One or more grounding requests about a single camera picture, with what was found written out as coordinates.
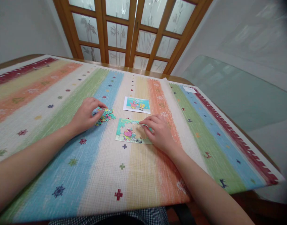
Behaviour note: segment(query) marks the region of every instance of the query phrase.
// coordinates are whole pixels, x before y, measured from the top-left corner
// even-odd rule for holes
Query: wooden door
[[[54,0],[74,58],[164,74],[172,72],[211,2]]]
[[[54,0],[74,58],[128,66],[136,0]]]
[[[212,0],[138,0],[130,67],[170,74]]]

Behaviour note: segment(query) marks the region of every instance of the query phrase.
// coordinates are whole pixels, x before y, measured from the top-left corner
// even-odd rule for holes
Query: cartoon picture
[[[152,144],[137,120],[119,119],[115,140],[138,144]]]
[[[125,97],[124,110],[151,114],[149,100]]]

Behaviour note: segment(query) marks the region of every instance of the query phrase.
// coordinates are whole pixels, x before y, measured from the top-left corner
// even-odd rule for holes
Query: white paper
[[[125,97],[123,110],[151,114],[150,101],[141,98]]]
[[[183,88],[184,88],[185,91],[187,91],[187,92],[192,92],[192,93],[197,94],[196,91],[195,91],[192,87],[185,87],[185,86],[183,86]]]

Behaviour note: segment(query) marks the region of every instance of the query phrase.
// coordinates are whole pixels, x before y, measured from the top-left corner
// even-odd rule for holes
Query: blue stripe
[[[262,181],[260,177],[255,173],[254,170],[247,163],[247,159],[244,158],[239,152],[230,139],[225,135],[225,133],[220,129],[217,123],[212,119],[212,115],[204,108],[204,105],[200,103],[195,94],[185,91],[183,86],[180,85],[180,89],[183,91],[187,99],[190,101],[191,105],[195,108],[196,112],[203,119],[205,126],[209,132],[213,135],[216,142],[220,146],[221,150],[227,156],[229,162],[239,174],[241,180],[247,189],[255,189],[258,187],[263,187],[266,185],[265,181]]]
[[[123,76],[124,74],[121,72],[110,71],[93,97],[112,109]],[[89,179],[90,170],[98,156],[98,146],[105,129],[105,124],[99,127],[94,126],[74,137],[61,149],[39,178],[32,196],[28,199],[24,209],[15,216],[14,221],[26,222],[77,216],[79,204]],[[83,145],[79,143],[81,138],[87,140]],[[78,160],[77,164],[70,166],[68,163],[74,158]],[[63,194],[55,198],[52,194],[56,187],[61,185],[65,188]]]

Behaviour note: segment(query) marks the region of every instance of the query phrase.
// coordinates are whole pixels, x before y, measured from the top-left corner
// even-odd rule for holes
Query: checkered clothing
[[[49,222],[49,225],[96,224],[104,219],[107,219],[112,216],[118,216],[118,215],[128,215],[130,217],[133,217],[133,218],[136,218],[142,221],[146,225],[158,225],[158,224],[168,225],[169,224],[165,207],[155,207],[155,208],[139,209],[139,210],[133,210],[133,211],[120,212],[120,213],[117,212],[117,213],[96,215],[96,216],[74,217],[74,218],[67,218],[67,219],[51,220]]]

